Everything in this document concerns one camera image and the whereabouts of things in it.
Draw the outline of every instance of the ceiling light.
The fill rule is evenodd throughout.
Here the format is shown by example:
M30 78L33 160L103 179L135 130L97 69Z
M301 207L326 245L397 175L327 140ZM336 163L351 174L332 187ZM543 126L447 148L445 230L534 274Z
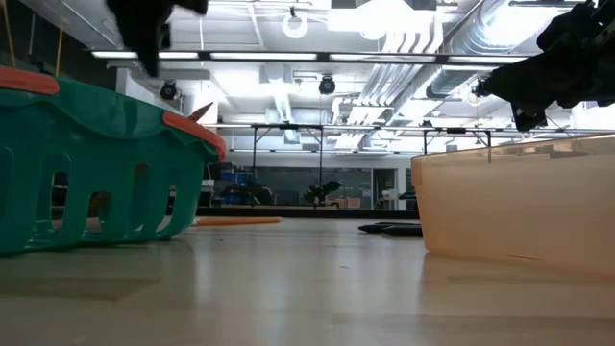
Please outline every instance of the ceiling light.
M135 52L126 51L93 51L92 55L99 59L136 59ZM159 58L161 59L199 59L199 53L197 52L159 52Z
M498 66L495 66L495 65L485 65L485 66L481 66L481 65L471 65L471 66L444 65L442 66L442 69L447 70L447 71L493 71L493 69L496 67Z
M435 56L419 54L331 54L334 62L433 63Z
M267 53L267 52L254 52L254 53L211 53L213 60L220 61L315 61L315 53Z
M484 63L484 64L510 64L520 62L528 57L515 56L455 56L449 57L447 63Z
M298 18L300 20L299 26L294 29L290 27L290 20L293 18ZM295 16L287 13L282 20L282 30L290 38L304 37L308 33L308 19L300 13L297 13Z
M328 11L327 30L366 33L416 33L428 25L435 12L415 11L404 0L371 0L354 9Z
M123 51L94 51L92 55L99 59L136 59L136 53Z
M158 56L161 59L199 59L197 52L160 52Z
M384 30L368 30L361 33L361 37L369 40L379 40L386 35Z
M376 126L325 125L325 130L375 130Z

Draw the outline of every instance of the black mat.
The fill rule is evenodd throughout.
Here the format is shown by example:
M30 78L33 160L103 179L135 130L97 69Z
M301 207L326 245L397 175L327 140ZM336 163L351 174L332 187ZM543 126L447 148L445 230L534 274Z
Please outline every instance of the black mat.
M417 223L382 221L382 222L377 222L375 224L359 226L358 228L361 231L364 231L364 232L366 232L368 234L378 234L378 233L382 233L382 231L384 229L386 229L388 227L391 227L391 226L399 226L399 227L404 227L404 226L416 227L416 226L418 226L419 228L421 227L421 225L417 224Z
M421 225L392 225L382 230L386 235L391 236L415 236L423 237L423 229Z

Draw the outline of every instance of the security camera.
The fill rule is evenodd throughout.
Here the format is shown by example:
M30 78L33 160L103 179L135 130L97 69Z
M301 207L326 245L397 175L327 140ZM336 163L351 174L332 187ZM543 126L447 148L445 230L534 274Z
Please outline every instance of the security camera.
M335 92L333 76L323 76L322 81L320 81L320 86L318 86L318 91L323 95L333 94Z
M160 89L160 97L167 101L177 100L182 93L175 86L175 81L166 81Z

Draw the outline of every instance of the light wooden floor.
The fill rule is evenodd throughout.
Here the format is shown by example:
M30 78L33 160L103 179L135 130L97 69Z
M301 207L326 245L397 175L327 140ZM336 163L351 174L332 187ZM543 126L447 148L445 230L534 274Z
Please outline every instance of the light wooden floor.
M0 259L0 344L615 345L615 282L430 256L362 223Z

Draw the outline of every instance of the metal frame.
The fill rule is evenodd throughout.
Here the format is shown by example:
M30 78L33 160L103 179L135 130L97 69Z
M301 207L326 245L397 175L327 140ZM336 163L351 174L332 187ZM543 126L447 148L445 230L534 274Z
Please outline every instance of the metal frame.
M447 129L447 134L451 134L451 135L455 135L455 134L465 134L465 131L462 131L463 128L450 128ZM433 140L433 138L435 138L435 136L429 141L427 142L427 135L429 132L431 132L433 130L424 130L423 131L423 154L426 155L427 154L427 146L430 145L431 140ZM489 155L488 155L488 160L489 163L491 163L491 130L482 130L486 135L487 135L487 141L485 142L484 140L482 140L482 138L479 137L479 135L477 134L477 131L468 131L471 132L476 138L478 138L480 140L480 142L482 142L482 144L489 148Z
M318 185L322 187L323 185L323 142L325 138L325 130L323 125L293 125L293 124L253 124L252 128L254 129L254 146L252 147L252 179L253 182L257 178L257 145L260 140L267 136L272 129L280 129L280 130L301 130L305 129L309 132L311 136L316 139L316 141L320 144L319 153L319 164L318 164ZM258 129L266 129L266 131L262 135L258 135ZM320 131L320 138L318 138L311 130ZM250 205L252 208L254 207L254 196L250 198Z
M422 127L422 126L353 126L353 125L314 125L314 124L246 124L246 123L223 123L223 124L206 124L205 127L216 129L279 129L279 130L299 130L312 129L321 130L339 130L339 131L404 131L404 132L446 132L448 135L464 135L466 133L486 133L490 134L520 134L515 129L508 128L482 128L482 127ZM523 134L584 134L584 135L612 135L615 130L604 129L534 129Z

